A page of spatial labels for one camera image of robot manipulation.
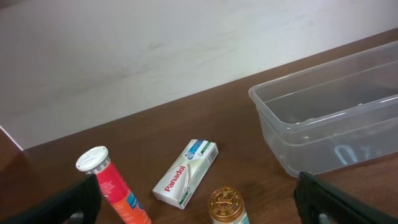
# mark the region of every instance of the gold bottle cap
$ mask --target gold bottle cap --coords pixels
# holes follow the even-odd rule
[[[230,187],[223,187],[213,192],[209,202],[211,217],[221,223],[236,221],[244,211],[241,194]]]

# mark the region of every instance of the brown table surface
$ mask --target brown table surface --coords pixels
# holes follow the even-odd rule
[[[395,40],[398,29],[28,149],[0,173],[0,220],[82,179],[76,160],[91,147],[104,145],[153,223],[211,223],[207,202],[222,186],[241,192],[251,223],[300,223],[292,199],[296,179],[285,173],[265,143],[249,88]],[[220,154],[180,210],[156,200],[152,189],[191,139],[216,142]],[[398,216],[398,154],[320,178]],[[97,223],[123,221],[103,200]]]

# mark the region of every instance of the transparent plastic box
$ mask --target transparent plastic box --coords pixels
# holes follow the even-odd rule
[[[288,174],[319,174],[398,151],[398,42],[249,90]]]

